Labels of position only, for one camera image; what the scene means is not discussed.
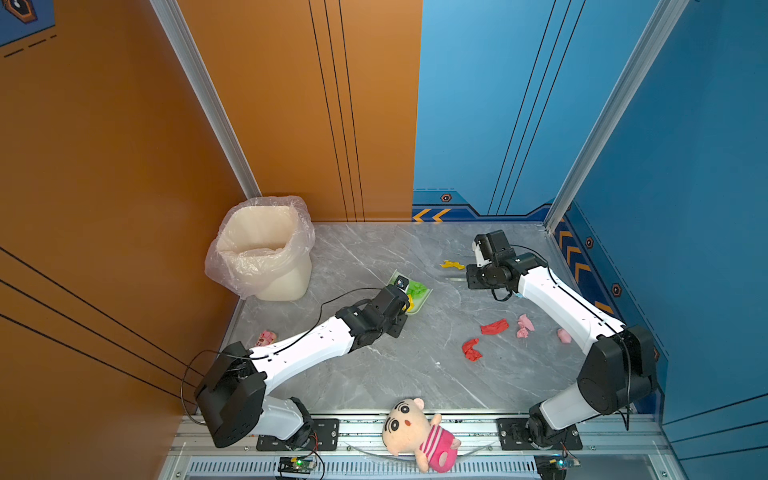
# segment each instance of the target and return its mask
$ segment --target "robotic arm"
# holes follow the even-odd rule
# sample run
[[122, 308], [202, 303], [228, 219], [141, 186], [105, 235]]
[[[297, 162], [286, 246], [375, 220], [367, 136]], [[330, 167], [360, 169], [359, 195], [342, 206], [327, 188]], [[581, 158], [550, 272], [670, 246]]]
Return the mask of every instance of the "robotic arm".
[[[591, 306], [562, 283], [533, 253], [518, 255], [501, 230], [478, 235], [472, 245], [477, 265], [467, 266], [467, 285], [491, 290], [499, 301], [519, 294], [536, 303], [571, 334], [587, 359], [578, 380], [556, 396], [531, 407], [528, 432], [539, 447], [564, 441], [569, 426], [609, 415], [657, 388], [654, 340], [642, 326]], [[496, 290], [507, 290], [499, 299]]]
[[246, 435], [272, 435], [304, 446], [313, 421], [300, 400], [268, 396], [292, 376], [335, 356], [371, 345], [383, 333], [399, 337], [409, 308], [408, 279], [379, 291], [373, 300], [342, 308], [311, 330], [272, 345], [246, 350], [240, 342], [225, 348], [195, 391], [216, 447]]

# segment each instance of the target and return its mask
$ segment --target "orange wall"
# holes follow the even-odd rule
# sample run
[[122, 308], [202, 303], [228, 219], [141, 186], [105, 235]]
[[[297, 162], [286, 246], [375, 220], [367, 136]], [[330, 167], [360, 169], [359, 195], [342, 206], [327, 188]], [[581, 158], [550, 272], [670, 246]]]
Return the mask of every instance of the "orange wall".
[[179, 4], [263, 194], [410, 219], [420, 1]]
[[[242, 191], [149, 2], [56, 2], [55, 14], [52, 29], [0, 48], [0, 246], [188, 361], [218, 347], [237, 301], [204, 258]], [[0, 279], [183, 372], [3, 252]], [[1, 284], [0, 313], [178, 392]], [[3, 478], [157, 476], [178, 399], [2, 318], [0, 339]]]

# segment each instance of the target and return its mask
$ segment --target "trash can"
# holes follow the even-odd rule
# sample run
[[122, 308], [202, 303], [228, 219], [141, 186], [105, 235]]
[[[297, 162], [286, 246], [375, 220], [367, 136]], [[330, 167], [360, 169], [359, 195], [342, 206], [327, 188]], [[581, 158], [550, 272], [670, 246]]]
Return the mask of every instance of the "trash can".
[[205, 274], [241, 298], [298, 300], [310, 284], [314, 244], [315, 227], [300, 197], [251, 198], [225, 216]]

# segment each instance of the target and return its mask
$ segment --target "plush toy arm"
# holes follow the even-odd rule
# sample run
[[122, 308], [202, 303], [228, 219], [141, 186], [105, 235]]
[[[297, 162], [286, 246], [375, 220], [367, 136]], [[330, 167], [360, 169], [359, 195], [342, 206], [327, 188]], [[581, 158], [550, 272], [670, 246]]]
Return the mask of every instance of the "plush toy arm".
[[416, 464], [419, 466], [419, 471], [421, 473], [428, 472], [429, 461], [427, 460], [427, 455], [424, 455], [424, 452], [418, 449], [415, 452], [413, 452], [413, 455], [416, 456]]

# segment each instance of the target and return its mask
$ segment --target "marble surface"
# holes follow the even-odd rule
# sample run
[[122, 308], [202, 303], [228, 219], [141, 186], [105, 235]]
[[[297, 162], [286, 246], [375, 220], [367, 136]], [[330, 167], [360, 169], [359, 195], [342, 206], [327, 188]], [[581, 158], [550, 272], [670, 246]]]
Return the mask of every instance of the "marble surface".
[[[383, 286], [394, 270], [434, 289], [410, 316], [398, 339], [383, 335], [368, 347], [327, 360], [294, 376], [271, 395], [299, 397], [311, 412], [390, 409], [421, 397], [430, 409], [505, 409], [527, 412], [576, 380], [584, 354], [560, 343], [558, 325], [533, 302], [513, 296], [500, 303], [489, 290], [469, 290], [464, 271], [443, 269], [443, 260], [474, 263], [475, 235], [503, 229], [510, 243], [538, 250], [556, 274], [573, 280], [552, 239], [536, 223], [316, 223], [307, 294], [296, 302], [250, 297], [237, 318], [231, 342], [255, 345], [265, 330], [279, 339], [309, 329], [321, 302], [361, 286]], [[376, 292], [355, 292], [323, 307], [323, 320], [339, 308]], [[517, 318], [527, 313], [536, 330], [516, 337]], [[506, 318], [510, 328], [483, 336], [480, 326]], [[462, 345], [479, 338], [483, 357], [469, 362]]]

